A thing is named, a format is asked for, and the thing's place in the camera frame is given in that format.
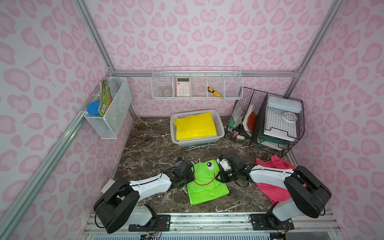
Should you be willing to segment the green frog raincoat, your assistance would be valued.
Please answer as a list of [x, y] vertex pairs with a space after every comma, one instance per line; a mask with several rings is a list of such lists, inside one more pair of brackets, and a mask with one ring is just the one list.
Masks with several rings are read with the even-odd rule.
[[198, 205], [221, 198], [229, 193], [225, 183], [216, 179], [220, 168], [216, 160], [194, 165], [195, 180], [188, 183], [188, 194], [191, 205]]

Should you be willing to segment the yellow raincoat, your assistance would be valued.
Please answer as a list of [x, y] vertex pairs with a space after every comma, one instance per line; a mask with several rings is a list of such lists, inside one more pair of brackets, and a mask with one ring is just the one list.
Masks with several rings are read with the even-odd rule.
[[176, 126], [177, 141], [217, 136], [211, 112], [176, 119], [173, 123]]

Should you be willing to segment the pink raincoat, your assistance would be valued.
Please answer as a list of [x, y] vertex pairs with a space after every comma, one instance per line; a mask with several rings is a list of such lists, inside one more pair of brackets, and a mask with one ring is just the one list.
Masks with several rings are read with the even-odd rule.
[[[277, 155], [271, 156], [271, 160], [268, 162], [263, 162], [260, 159], [256, 159], [256, 163], [257, 165], [274, 169], [293, 170], [296, 168], [294, 165], [281, 159]], [[270, 199], [272, 204], [283, 202], [291, 197], [289, 191], [285, 189], [263, 183], [257, 183], [256, 185], [259, 190]]]

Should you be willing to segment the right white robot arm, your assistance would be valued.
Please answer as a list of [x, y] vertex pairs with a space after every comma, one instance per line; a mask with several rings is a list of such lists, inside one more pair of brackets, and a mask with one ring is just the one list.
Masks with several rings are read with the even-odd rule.
[[267, 220], [285, 222], [298, 216], [318, 218], [326, 211], [331, 191], [304, 166], [295, 169], [274, 169], [246, 164], [238, 155], [221, 155], [217, 180], [228, 183], [242, 180], [248, 183], [268, 184], [287, 190], [290, 198], [274, 204], [266, 213]]

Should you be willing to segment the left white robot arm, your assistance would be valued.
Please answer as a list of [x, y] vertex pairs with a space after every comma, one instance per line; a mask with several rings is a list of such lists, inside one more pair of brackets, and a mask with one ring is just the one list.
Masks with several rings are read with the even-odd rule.
[[95, 224], [112, 234], [129, 224], [129, 231], [155, 235], [163, 230], [162, 219], [149, 206], [138, 203], [151, 196], [182, 188], [195, 180], [194, 165], [188, 160], [148, 179], [114, 181], [93, 206]]

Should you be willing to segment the white flat box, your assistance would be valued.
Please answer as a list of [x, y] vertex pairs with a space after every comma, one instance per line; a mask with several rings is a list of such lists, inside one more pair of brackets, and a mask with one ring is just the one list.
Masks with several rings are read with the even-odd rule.
[[297, 130], [297, 123], [299, 120], [298, 114], [295, 113], [298, 117], [297, 122], [287, 123], [282, 119], [283, 112], [286, 111], [266, 106], [264, 134], [294, 142], [299, 138]]

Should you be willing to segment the white tape roll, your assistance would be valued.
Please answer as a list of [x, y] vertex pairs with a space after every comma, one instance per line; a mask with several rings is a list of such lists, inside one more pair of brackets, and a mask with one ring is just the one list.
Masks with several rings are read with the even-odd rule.
[[298, 120], [298, 117], [295, 113], [292, 112], [283, 112], [282, 113], [282, 119], [286, 121], [287, 123], [295, 123]]

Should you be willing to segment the yellow utility knife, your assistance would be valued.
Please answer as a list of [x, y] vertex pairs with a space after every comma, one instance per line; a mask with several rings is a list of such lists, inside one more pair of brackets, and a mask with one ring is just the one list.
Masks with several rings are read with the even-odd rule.
[[209, 87], [208, 87], [208, 92], [212, 93], [213, 95], [215, 95], [215, 96], [218, 97], [218, 98], [221, 98], [221, 97], [222, 97], [219, 93], [217, 93], [217, 92], [216, 92], [215, 90], [213, 90], [212, 88], [209, 88]]

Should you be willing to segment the clear tape roll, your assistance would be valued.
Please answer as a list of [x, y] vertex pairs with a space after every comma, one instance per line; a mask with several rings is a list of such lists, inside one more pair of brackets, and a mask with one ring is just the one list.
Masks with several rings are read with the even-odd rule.
[[166, 87], [161, 92], [161, 97], [163, 98], [172, 98], [174, 96], [173, 88]]

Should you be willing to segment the light blue lidded box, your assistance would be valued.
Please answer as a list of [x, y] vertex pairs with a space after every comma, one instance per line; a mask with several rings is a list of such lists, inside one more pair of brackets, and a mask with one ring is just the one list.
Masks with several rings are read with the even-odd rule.
[[278, 98], [274, 96], [268, 97], [267, 106], [297, 114], [299, 114], [303, 109], [302, 104], [300, 102], [284, 98]]

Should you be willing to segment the blue round lid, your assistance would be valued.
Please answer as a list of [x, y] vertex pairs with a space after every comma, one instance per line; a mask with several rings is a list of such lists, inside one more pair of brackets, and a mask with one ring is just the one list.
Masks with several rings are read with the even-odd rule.
[[97, 117], [99, 113], [100, 102], [92, 102], [87, 105], [87, 113], [91, 116]]

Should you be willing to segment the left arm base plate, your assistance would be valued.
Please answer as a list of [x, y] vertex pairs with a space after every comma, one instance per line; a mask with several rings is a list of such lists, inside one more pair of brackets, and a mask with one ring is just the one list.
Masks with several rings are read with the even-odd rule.
[[144, 226], [129, 225], [129, 232], [153, 232], [160, 229], [161, 232], [170, 230], [171, 215], [156, 215], [152, 217]]

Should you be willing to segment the aluminium rail front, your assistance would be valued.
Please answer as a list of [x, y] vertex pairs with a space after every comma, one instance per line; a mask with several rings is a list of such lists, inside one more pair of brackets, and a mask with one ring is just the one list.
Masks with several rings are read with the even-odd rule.
[[[115, 233], [96, 226], [100, 221], [91, 215], [81, 234], [82, 240], [139, 240], [145, 232], [131, 232], [125, 224]], [[286, 229], [287, 240], [343, 240], [339, 224], [330, 212], [317, 219], [306, 216], [291, 220]], [[165, 229], [157, 232], [157, 240], [275, 240], [281, 231], [253, 229], [250, 213], [171, 213]]]

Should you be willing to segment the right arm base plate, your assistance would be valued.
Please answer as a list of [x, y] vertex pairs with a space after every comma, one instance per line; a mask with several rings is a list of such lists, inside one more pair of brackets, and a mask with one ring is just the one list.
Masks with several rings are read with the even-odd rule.
[[274, 216], [267, 214], [250, 214], [248, 219], [254, 231], [288, 232], [295, 229], [291, 219], [281, 222]]

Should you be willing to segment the white mesh wall basket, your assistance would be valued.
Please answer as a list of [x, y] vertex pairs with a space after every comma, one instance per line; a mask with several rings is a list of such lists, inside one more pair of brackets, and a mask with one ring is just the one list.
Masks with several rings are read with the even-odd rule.
[[[101, 139], [112, 140], [116, 139], [120, 134], [133, 97], [127, 78], [109, 77], [104, 78], [103, 80], [109, 80], [113, 101], [104, 117], [101, 117], [100, 115], [94, 117], [86, 112], [85, 119], [94, 128]], [[93, 102], [100, 102], [100, 94], [101, 89], [99, 85]]]

